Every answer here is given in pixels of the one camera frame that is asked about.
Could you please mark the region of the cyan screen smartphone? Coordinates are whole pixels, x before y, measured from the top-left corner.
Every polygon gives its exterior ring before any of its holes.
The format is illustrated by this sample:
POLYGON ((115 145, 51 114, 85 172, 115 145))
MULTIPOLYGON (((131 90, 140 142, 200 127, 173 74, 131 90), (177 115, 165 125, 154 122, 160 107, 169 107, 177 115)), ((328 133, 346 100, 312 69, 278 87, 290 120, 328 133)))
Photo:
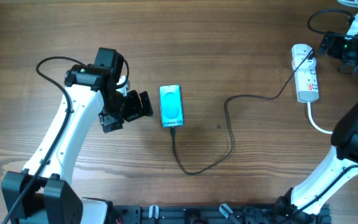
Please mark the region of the cyan screen smartphone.
POLYGON ((183 102, 180 85, 159 88, 161 123, 164 128, 184 125, 183 102))

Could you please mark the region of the white power strip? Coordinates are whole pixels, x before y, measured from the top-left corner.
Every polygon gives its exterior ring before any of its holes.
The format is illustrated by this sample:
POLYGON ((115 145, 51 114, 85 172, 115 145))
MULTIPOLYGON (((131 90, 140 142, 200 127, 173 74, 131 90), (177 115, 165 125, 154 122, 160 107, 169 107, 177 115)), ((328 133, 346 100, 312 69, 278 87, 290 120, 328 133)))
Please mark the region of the white power strip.
MULTIPOLYGON (((297 55, 309 55, 314 50, 306 44, 295 44, 291 48, 292 59, 297 55)), ((298 102, 314 102, 319 99, 318 79, 314 70, 295 71, 295 88, 298 102)))

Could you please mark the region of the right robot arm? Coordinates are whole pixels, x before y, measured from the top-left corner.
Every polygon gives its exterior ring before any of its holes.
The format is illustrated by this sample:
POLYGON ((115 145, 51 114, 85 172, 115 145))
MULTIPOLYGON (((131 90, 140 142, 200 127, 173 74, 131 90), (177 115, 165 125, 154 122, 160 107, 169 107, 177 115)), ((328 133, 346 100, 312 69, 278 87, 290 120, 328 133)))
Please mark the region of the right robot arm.
MULTIPOLYGON (((349 16, 347 34, 322 32, 318 52, 358 68, 358 14, 349 16)), ((358 175, 358 102, 331 132, 328 155, 309 177, 277 199, 272 223, 322 223, 324 203, 358 175)))

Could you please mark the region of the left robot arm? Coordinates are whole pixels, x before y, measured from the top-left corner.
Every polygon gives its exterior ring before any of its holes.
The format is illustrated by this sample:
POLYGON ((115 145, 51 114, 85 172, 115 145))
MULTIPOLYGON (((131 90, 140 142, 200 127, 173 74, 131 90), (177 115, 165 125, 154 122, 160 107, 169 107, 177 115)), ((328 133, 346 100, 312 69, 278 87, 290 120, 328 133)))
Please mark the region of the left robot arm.
POLYGON ((129 88, 128 62, 100 48, 91 64, 75 61, 59 89, 59 109, 34 155, 20 172, 5 174, 5 223, 121 223, 111 201, 80 198, 71 187, 80 149, 95 118, 105 133, 152 116, 147 92, 129 88))

